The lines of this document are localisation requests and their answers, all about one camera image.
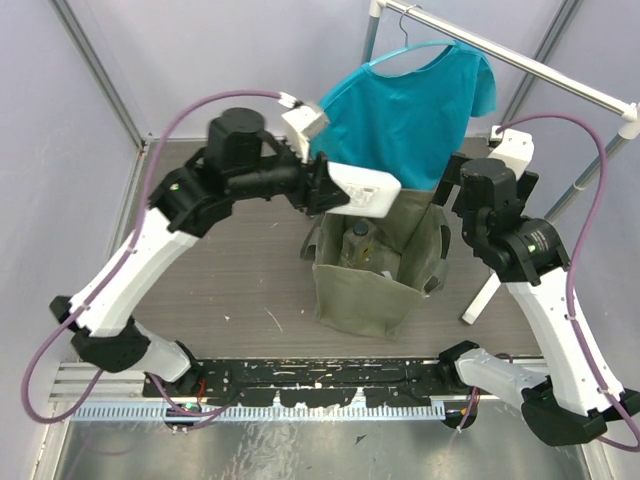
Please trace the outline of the teal shirt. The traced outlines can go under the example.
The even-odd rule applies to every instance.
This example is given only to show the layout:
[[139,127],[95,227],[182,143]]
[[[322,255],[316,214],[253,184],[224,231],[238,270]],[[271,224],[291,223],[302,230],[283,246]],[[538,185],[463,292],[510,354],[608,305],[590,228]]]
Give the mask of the teal shirt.
[[470,120],[496,108],[487,57],[458,41],[439,46],[438,56],[413,71],[384,74],[377,58],[341,80],[319,102],[329,124],[312,151],[387,172],[405,189],[434,189]]

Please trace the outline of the teal clothes hanger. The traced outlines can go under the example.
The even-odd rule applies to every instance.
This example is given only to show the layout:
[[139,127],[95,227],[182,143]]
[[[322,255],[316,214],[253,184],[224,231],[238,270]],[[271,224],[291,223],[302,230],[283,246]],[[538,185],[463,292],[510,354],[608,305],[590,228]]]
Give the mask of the teal clothes hanger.
[[365,33],[364,46],[363,46],[363,51],[361,55],[362,65],[370,65],[371,67],[373,67],[377,64],[380,64],[396,56],[399,56],[411,51],[415,51],[421,48],[428,48],[428,47],[434,47],[434,46],[449,47],[449,46],[454,46],[456,44],[456,41],[451,38],[411,43],[409,33],[404,27],[403,22],[404,22],[404,19],[408,17],[408,13],[416,9],[417,7],[418,5],[414,4],[414,5],[410,5],[408,8],[401,11],[401,14],[398,20],[398,28],[403,33],[403,37],[404,37],[403,46],[399,49],[396,49],[384,55],[378,56],[377,58],[373,58],[373,49],[374,49],[374,45],[377,37],[381,15],[372,15],[372,14],[369,15],[367,29]]

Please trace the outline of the olive green canvas bag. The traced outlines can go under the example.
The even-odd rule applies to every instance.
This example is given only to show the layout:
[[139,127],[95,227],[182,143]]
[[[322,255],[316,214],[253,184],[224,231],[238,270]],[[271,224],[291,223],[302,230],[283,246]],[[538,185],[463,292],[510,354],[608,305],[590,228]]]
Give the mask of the olive green canvas bag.
[[356,217],[315,218],[300,251],[312,262],[317,322],[343,333],[392,340],[430,294],[444,287],[451,231],[434,191],[403,190],[386,217],[370,218],[372,255],[361,268],[339,264]]

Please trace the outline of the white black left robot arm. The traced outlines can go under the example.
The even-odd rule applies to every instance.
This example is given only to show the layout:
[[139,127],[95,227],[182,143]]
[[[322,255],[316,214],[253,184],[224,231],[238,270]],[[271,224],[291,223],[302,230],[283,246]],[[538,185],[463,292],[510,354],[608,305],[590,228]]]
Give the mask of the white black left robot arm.
[[325,113],[298,104],[282,118],[288,128],[282,139],[251,109],[231,108],[212,120],[206,145],[149,195],[133,231],[103,269],[82,291],[51,301],[82,360],[109,373],[156,375],[178,396],[197,390],[200,366],[188,349],[134,320],[142,297],[175,260],[230,217],[238,201],[284,196],[309,215],[349,201],[326,155],[309,156],[311,139],[328,124]]

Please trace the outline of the white bottle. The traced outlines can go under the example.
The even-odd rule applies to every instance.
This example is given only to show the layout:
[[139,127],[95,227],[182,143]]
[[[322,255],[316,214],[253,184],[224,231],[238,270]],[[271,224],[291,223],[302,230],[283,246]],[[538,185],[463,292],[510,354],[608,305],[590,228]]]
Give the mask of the white bottle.
[[328,173],[349,197],[345,205],[328,210],[329,214],[384,218],[401,191],[400,181],[387,172],[329,162]]

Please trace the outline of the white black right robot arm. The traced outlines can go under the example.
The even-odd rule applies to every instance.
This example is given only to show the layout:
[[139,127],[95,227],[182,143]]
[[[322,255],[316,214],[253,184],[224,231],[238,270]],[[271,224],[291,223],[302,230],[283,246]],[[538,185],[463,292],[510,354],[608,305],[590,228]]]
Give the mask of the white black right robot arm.
[[519,409],[549,446],[602,439],[610,422],[639,411],[639,394],[624,388],[602,358],[575,291],[566,285],[570,260],[555,227],[524,215],[538,176],[516,175],[503,161],[452,155],[434,195],[453,206],[462,239],[495,271],[523,311],[548,368],[541,374],[463,341],[438,356],[444,390],[477,387]]

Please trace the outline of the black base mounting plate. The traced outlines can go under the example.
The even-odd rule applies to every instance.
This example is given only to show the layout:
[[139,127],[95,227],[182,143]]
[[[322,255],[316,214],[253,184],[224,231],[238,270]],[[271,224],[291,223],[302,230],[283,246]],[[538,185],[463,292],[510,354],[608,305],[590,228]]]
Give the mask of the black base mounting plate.
[[367,408],[418,407],[472,391],[421,358],[217,359],[205,360],[203,373],[210,406],[346,407],[361,393]]

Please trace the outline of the white metal clothes rack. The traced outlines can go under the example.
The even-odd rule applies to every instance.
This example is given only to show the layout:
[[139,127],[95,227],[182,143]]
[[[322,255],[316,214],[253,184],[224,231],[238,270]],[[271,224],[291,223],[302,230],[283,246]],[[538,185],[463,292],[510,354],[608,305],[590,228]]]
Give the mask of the white metal clothes rack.
[[[626,102],[639,99],[636,1],[421,1],[419,7]],[[560,112],[585,120],[608,143],[601,207],[582,252],[577,287],[589,322],[604,329],[639,324],[639,142],[616,134],[613,113],[522,72],[501,87],[498,116]],[[531,207],[543,213],[593,162],[584,132],[557,120],[528,125],[541,181]]]

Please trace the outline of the clear yellow liquid bottle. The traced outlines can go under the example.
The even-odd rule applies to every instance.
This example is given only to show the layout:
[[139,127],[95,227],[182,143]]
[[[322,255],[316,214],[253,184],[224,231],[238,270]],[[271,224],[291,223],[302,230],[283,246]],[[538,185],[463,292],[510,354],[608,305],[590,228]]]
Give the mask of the clear yellow liquid bottle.
[[373,253],[377,227],[367,219],[357,220],[343,235],[338,265],[343,268],[364,269]]

